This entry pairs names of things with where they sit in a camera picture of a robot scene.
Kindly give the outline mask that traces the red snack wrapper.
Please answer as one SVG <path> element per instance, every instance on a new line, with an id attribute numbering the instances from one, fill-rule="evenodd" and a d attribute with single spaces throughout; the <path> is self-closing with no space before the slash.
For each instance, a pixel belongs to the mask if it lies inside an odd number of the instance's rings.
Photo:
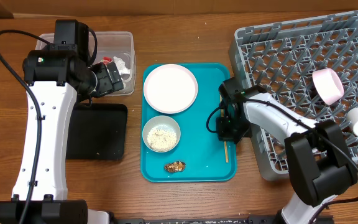
<path id="1" fill-rule="evenodd" d="M 109 57 L 104 57 L 101 62 L 107 65 L 112 62 L 112 59 Z"/>

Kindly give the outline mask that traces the white napkin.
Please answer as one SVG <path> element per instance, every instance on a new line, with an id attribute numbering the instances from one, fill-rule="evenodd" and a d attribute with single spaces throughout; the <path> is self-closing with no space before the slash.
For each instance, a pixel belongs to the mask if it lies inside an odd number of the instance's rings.
<path id="1" fill-rule="evenodd" d="M 131 70 L 126 67 L 126 63 L 123 61 L 122 58 L 113 57 L 113 60 L 121 75 L 129 75 L 131 73 Z"/>

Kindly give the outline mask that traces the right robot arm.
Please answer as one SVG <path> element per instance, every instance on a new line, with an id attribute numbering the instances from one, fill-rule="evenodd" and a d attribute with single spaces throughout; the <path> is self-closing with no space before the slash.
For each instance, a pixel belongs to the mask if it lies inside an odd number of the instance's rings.
<path id="1" fill-rule="evenodd" d="M 299 115 L 261 86 L 245 89 L 235 78 L 223 81 L 218 91 L 223 116 L 216 120 L 215 133 L 220 141 L 255 141 L 261 128 L 284 146 L 287 157 L 293 197 L 276 215 L 250 216 L 247 222 L 333 223 L 319 214 L 338 204 L 337 196 L 358 181 L 358 166 L 339 125 Z"/>

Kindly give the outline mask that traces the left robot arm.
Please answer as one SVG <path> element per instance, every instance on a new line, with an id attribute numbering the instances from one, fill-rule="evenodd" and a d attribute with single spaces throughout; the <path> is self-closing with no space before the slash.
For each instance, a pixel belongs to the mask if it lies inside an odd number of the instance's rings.
<path id="1" fill-rule="evenodd" d="M 68 200 L 65 160 L 75 103 L 123 89 L 114 63 L 96 62 L 95 32 L 74 19 L 55 23 L 52 42 L 32 50 L 18 82 L 28 99 L 21 169 L 9 201 L 0 201 L 0 223 L 112 223 L 111 212 Z"/>

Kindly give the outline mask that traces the pink bowl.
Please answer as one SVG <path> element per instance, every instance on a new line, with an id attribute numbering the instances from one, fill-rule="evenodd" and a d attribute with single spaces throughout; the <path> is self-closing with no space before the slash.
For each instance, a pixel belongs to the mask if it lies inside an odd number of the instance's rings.
<path id="1" fill-rule="evenodd" d="M 327 105 L 332 105 L 343 97 L 344 87 L 342 81 L 331 68 L 314 71 L 312 80 L 319 97 Z"/>

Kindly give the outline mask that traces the wooden chopstick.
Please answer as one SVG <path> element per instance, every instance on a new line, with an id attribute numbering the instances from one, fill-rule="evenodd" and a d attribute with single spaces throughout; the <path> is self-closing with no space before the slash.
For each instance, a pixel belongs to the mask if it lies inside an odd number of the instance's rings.
<path id="1" fill-rule="evenodd" d="M 222 96 L 219 96 L 220 97 L 220 103 L 223 102 L 223 98 Z M 224 109 L 221 109 L 221 117 L 223 118 L 224 117 Z M 224 154 L 225 154 L 225 161 L 226 163 L 229 163 L 229 156 L 228 156 L 228 149 L 227 149 L 227 142 L 224 141 Z"/>

